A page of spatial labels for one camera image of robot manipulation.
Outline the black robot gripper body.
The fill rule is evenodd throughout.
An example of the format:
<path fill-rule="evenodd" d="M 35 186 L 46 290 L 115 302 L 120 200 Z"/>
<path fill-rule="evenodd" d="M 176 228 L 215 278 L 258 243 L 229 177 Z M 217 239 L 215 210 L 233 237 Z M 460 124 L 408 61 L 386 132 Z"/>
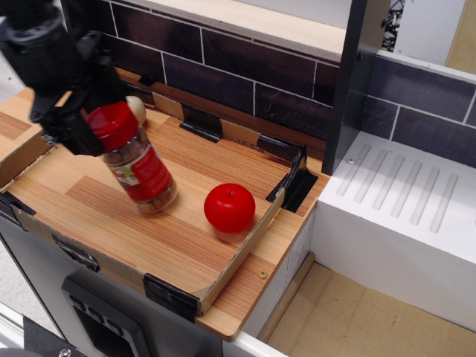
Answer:
<path fill-rule="evenodd" d="M 78 42 L 61 33 L 36 46 L 33 59 L 39 82 L 32 85 L 30 119 L 43 128 L 43 138 L 75 155 L 102 155 L 106 149 L 86 116 L 106 104 L 124 102 L 126 93 L 101 32 L 91 30 Z"/>

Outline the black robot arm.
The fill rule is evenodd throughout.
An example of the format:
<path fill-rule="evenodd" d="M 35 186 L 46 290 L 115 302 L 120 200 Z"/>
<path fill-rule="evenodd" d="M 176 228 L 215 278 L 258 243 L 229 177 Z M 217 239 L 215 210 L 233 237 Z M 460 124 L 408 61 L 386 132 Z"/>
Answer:
<path fill-rule="evenodd" d="M 52 1 L 2 1 L 1 17 L 1 52 L 34 92 L 30 119 L 43 138 L 75 155 L 108 152 L 85 116 L 126 94 L 101 32 L 70 35 Z"/>

